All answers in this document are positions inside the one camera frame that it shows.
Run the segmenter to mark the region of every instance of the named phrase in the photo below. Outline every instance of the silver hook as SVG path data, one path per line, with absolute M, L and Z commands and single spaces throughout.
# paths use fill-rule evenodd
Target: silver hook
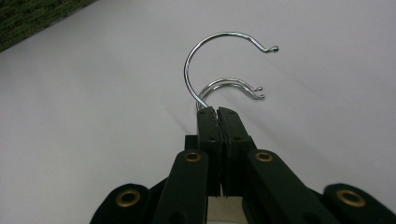
M 256 46 L 257 49 L 259 49 L 261 52 L 263 53 L 271 53 L 271 52 L 277 52 L 279 50 L 278 46 L 273 46 L 270 49 L 266 49 L 265 47 L 263 47 L 257 40 L 255 40 L 253 37 L 251 37 L 250 35 L 245 35 L 242 33 L 237 33 L 237 32 L 222 32 L 222 33 L 218 33 L 218 34 L 214 34 L 211 35 L 207 38 L 205 38 L 204 40 L 202 40 L 201 42 L 199 42 L 190 52 L 189 56 L 187 57 L 187 60 L 184 64 L 184 81 L 186 82 L 186 86 L 187 89 L 189 90 L 189 92 L 191 93 L 192 97 L 195 98 L 195 100 L 201 104 L 203 107 L 208 107 L 208 105 L 197 95 L 197 93 L 194 91 L 194 89 L 192 88 L 192 85 L 190 83 L 190 78 L 189 78 L 189 67 L 190 67 L 190 63 L 191 63 L 191 59 L 192 56 L 195 54 L 195 52 L 201 47 L 203 46 L 205 43 L 209 42 L 210 40 L 219 38 L 219 37 L 224 37 L 224 36 L 235 36 L 235 37 L 240 37 L 240 38 L 244 38 L 246 40 L 248 40 L 249 42 L 251 42 L 254 46 Z
M 248 83 L 245 81 L 238 79 L 238 78 L 233 78 L 233 77 L 226 77 L 226 78 L 221 78 L 218 80 L 215 80 L 207 86 L 205 86 L 201 92 L 199 93 L 199 98 L 201 98 L 203 101 L 206 100 L 206 98 L 215 90 L 224 88 L 224 87 L 236 87 L 239 88 L 241 91 L 245 91 L 246 94 L 248 94 L 252 99 L 254 100 L 263 100 L 265 99 L 265 95 L 256 95 L 254 91 L 262 91 L 262 87 L 257 87 L 254 88 L 250 86 Z M 202 105 L 199 104 L 199 102 L 196 103 L 196 108 L 197 111 L 202 109 Z

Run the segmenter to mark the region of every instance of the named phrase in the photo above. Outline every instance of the metal hook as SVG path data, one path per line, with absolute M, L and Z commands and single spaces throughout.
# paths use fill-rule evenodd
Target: metal hook
M 215 80 L 207 86 L 205 86 L 201 92 L 199 93 L 199 97 L 205 101 L 206 98 L 215 90 L 224 88 L 224 87 L 236 87 L 239 88 L 241 91 L 245 91 L 247 95 L 249 95 L 252 99 L 254 100 L 263 100 L 265 99 L 265 95 L 256 95 L 254 91 L 262 91 L 262 87 L 257 87 L 254 88 L 250 86 L 248 83 L 245 81 L 238 79 L 238 78 L 233 78 L 233 77 L 226 77 L 226 78 L 221 78 L 218 80 Z M 199 104 L 199 102 L 196 103 L 196 108 L 197 111 L 202 109 L 202 105 Z
M 195 54 L 195 52 L 205 43 L 209 42 L 210 40 L 219 38 L 219 37 L 224 37 L 224 36 L 234 36 L 234 37 L 240 37 L 248 40 L 251 42 L 254 46 L 256 46 L 257 49 L 259 49 L 263 53 L 271 53 L 271 52 L 277 52 L 279 50 L 278 46 L 273 46 L 270 49 L 266 49 L 263 47 L 257 40 L 255 40 L 253 37 L 250 35 L 245 35 L 242 33 L 237 33 L 237 32 L 222 32 L 218 34 L 211 35 L 201 42 L 199 42 L 190 52 L 189 56 L 187 57 L 187 60 L 184 64 L 184 81 L 186 82 L 187 89 L 191 93 L 192 97 L 195 98 L 195 100 L 202 105 L 203 107 L 208 107 L 208 105 L 197 95 L 197 93 L 194 91 L 192 88 L 192 85 L 190 83 L 190 78 L 189 78 L 189 67 L 191 63 L 192 56 Z

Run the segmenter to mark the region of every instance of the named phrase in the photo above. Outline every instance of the brass rivet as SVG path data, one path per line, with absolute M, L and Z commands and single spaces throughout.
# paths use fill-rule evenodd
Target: brass rivet
M 197 152 L 190 152 L 184 155 L 186 161 L 199 161 L 202 158 L 201 154 Z
M 258 161 L 272 161 L 274 158 L 271 154 L 266 152 L 258 152 L 256 154 L 256 160 Z
M 339 189 L 336 192 L 337 197 L 341 202 L 346 203 L 353 207 L 363 207 L 366 201 L 357 193 L 350 189 Z
M 125 197 L 132 197 L 131 200 L 125 200 Z M 140 192 L 137 189 L 126 189 L 119 193 L 116 198 L 116 203 L 119 207 L 130 207 L 135 205 L 140 200 Z

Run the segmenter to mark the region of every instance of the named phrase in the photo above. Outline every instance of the green textured mat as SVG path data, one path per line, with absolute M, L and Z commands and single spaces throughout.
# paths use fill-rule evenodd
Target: green textured mat
M 0 0 L 0 52 L 96 0 Z

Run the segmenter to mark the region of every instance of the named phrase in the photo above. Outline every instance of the white table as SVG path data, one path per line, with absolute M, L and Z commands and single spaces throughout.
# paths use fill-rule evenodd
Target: white table
M 114 188 L 164 179 L 196 134 L 191 83 L 322 192 L 348 183 L 396 212 L 395 1 L 99 1 L 0 53 L 0 223 L 89 223 Z

